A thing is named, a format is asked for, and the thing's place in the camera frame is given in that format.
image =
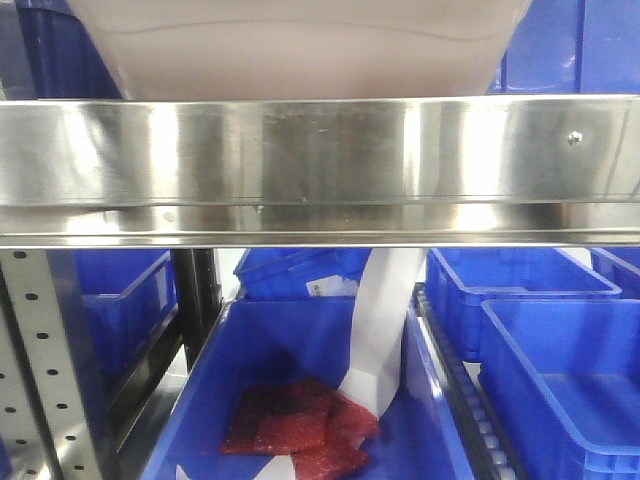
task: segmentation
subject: metal shelving rack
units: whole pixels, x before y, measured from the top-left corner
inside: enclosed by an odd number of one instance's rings
[[[197,356],[220,309],[212,247],[640,243],[635,96],[4,102],[0,132],[16,478],[119,478],[109,414],[125,424],[180,342]],[[83,247],[168,247],[177,269],[179,313],[111,398],[67,250]]]

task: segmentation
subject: blue storage crate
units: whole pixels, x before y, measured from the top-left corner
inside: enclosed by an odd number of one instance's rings
[[[639,93],[640,1],[533,0],[491,93]]]
[[[6,480],[11,475],[11,462],[0,437],[0,480]]]
[[[492,298],[619,298],[620,288],[555,248],[432,249],[426,294],[458,355],[480,360],[482,309]]]
[[[254,300],[333,296],[327,294],[329,284],[358,282],[370,253],[370,248],[253,248],[234,274]]]
[[[640,301],[483,306],[480,382],[528,478],[640,478]]]
[[[120,98],[64,0],[16,0],[16,6],[39,98]]]
[[[143,480],[251,479],[269,457],[220,455],[243,390],[314,375],[337,386],[349,363],[354,300],[238,301],[205,346],[146,467]],[[402,386],[363,445],[372,461],[359,479],[472,479],[434,365],[410,313],[403,336]]]
[[[622,298],[640,298],[640,248],[594,248],[593,268],[622,288]]]
[[[166,250],[78,250],[84,306],[103,373],[119,375],[176,305]]]

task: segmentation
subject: white container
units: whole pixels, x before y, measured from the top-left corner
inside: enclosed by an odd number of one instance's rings
[[[530,0],[69,0],[137,100],[483,94]]]

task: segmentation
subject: perforated metal upright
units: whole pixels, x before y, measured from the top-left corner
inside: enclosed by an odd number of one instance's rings
[[[15,336],[19,335],[24,343],[41,404],[31,413],[36,413],[34,421],[46,421],[45,435],[50,434],[61,478],[119,478],[97,362],[92,343],[87,341],[91,338],[89,325],[72,253],[2,250],[0,266],[8,294],[3,300],[10,300],[14,316],[11,319],[5,314],[5,320],[10,321],[3,325],[5,329],[11,327],[15,320]],[[28,401],[15,401],[33,403],[34,396],[35,392]],[[25,435],[35,439],[38,429],[34,428],[32,425]],[[31,462],[46,459],[46,444],[46,438],[34,442],[38,454],[34,452]]]
[[[49,479],[59,472],[44,412],[0,276],[0,432],[13,479]]]

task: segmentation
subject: white paper strip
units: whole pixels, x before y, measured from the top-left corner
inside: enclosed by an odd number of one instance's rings
[[[378,417],[398,390],[402,329],[425,252],[374,248],[356,295],[349,370],[340,390]],[[274,457],[255,479],[295,480],[290,457]]]

